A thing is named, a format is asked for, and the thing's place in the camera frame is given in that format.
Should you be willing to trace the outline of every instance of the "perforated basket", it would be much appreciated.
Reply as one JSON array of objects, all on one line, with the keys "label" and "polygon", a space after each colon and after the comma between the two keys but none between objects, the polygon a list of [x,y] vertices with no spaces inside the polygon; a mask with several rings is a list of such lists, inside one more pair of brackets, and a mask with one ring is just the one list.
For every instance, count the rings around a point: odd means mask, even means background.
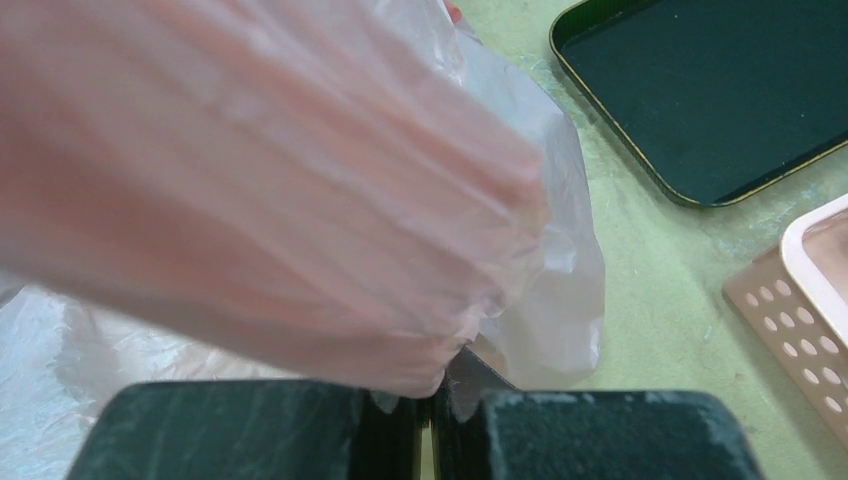
[{"label": "perforated basket", "polygon": [[848,449],[848,195],[795,220],[724,291]]}]

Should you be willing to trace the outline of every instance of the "hand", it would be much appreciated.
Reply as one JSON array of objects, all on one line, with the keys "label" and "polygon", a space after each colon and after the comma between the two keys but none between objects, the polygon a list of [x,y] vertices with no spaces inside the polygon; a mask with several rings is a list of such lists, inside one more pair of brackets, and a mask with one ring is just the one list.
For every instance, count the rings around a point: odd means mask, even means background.
[{"label": "hand", "polygon": [[444,2],[445,6],[448,7],[448,13],[450,13],[451,20],[453,20],[453,23],[457,23],[458,21],[462,20],[462,11],[457,8],[457,6],[453,4],[453,2],[450,2],[448,0],[444,0]]}]

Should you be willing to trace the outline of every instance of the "tray rim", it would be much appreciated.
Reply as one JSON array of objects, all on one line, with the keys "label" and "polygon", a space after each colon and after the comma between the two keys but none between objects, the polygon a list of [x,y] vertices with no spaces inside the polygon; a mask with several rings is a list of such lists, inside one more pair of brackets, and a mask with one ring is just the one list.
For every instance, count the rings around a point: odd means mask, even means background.
[{"label": "tray rim", "polygon": [[578,87],[578,89],[580,89],[583,92],[583,94],[588,97],[589,101],[595,106],[595,108],[597,108],[599,110],[601,117],[603,117],[604,120],[606,121],[606,123],[610,127],[612,127],[613,131],[616,133],[616,136],[624,142],[627,149],[630,150],[630,152],[633,153],[634,156],[636,156],[636,160],[640,163],[642,168],[644,168],[648,172],[651,179],[659,185],[659,187],[663,191],[663,193],[667,197],[669,197],[669,199],[671,201],[673,201],[674,203],[677,203],[677,204],[680,204],[680,205],[683,205],[683,206],[687,206],[687,207],[694,207],[694,208],[717,208],[717,207],[726,207],[726,206],[730,206],[730,205],[735,205],[735,204],[737,204],[737,203],[739,203],[739,202],[741,202],[741,201],[743,201],[743,200],[745,200],[749,197],[756,195],[757,193],[759,193],[759,192],[765,190],[766,188],[774,185],[775,183],[785,179],[786,177],[793,175],[793,174],[797,173],[798,171],[812,165],[813,163],[821,160],[822,158],[830,155],[831,153],[833,153],[833,152],[835,152],[835,151],[837,151],[837,150],[839,150],[839,149],[841,149],[845,146],[848,146],[848,139],[846,139],[843,142],[838,143],[838,144],[834,145],[833,147],[828,148],[827,150],[810,157],[809,159],[803,161],[799,165],[793,167],[791,170],[788,170],[788,171],[780,174],[779,176],[774,177],[773,179],[771,179],[767,182],[764,182],[764,183],[758,185],[757,187],[750,189],[750,190],[742,193],[741,195],[733,197],[730,200],[727,200],[727,201],[724,201],[724,202],[702,203],[702,202],[699,202],[698,200],[687,197],[686,195],[677,191],[677,189],[675,189],[670,183],[668,183],[668,181],[662,175],[659,174],[656,167],[651,162],[651,160],[648,158],[648,156],[645,155],[645,153],[642,151],[641,148],[639,148],[639,145],[636,144],[636,142],[630,137],[630,135],[627,133],[627,131],[624,129],[624,127],[621,126],[621,123],[610,113],[610,111],[606,108],[606,106],[600,100],[600,98],[598,98],[598,96],[595,95],[595,92],[589,87],[589,85],[586,83],[586,81],[583,79],[583,77],[581,77],[580,74],[577,73],[577,70],[568,62],[568,60],[562,55],[562,53],[560,53],[559,48],[557,48],[557,45],[554,42],[554,29],[557,27],[557,25],[562,20],[562,18],[565,17],[566,15],[568,15],[569,13],[571,13],[573,10],[581,7],[583,4],[590,3],[590,2],[593,2],[593,1],[594,0],[581,0],[577,3],[575,3],[574,5],[564,9],[562,12],[560,12],[559,15],[557,15],[556,18],[554,19],[554,21],[551,23],[550,28],[548,29],[548,46],[550,47],[551,51],[554,53],[554,56],[559,61],[560,65],[565,70],[565,73],[567,74],[567,76],[569,78],[571,78],[571,80],[575,83],[575,85]]}]

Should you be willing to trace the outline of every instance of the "table surface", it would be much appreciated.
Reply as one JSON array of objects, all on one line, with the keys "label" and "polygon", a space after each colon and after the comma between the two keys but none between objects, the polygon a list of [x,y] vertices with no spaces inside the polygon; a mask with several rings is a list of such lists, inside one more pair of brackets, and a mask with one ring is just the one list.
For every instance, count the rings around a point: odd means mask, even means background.
[{"label": "table surface", "polygon": [[607,313],[600,367],[568,387],[710,392],[743,424],[769,478],[846,478],[848,454],[721,286],[792,220],[848,192],[848,149],[738,205],[678,207],[559,72],[548,29],[577,0],[454,3],[489,48],[553,95],[580,133],[607,263]]}]

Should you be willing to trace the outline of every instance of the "dark green tray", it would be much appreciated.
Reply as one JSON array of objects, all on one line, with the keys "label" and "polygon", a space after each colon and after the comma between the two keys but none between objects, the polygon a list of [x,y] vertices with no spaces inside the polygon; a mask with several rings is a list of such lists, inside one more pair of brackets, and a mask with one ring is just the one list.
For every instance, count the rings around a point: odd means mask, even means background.
[{"label": "dark green tray", "polygon": [[736,203],[848,144],[848,0],[587,0],[550,44],[676,203]]}]

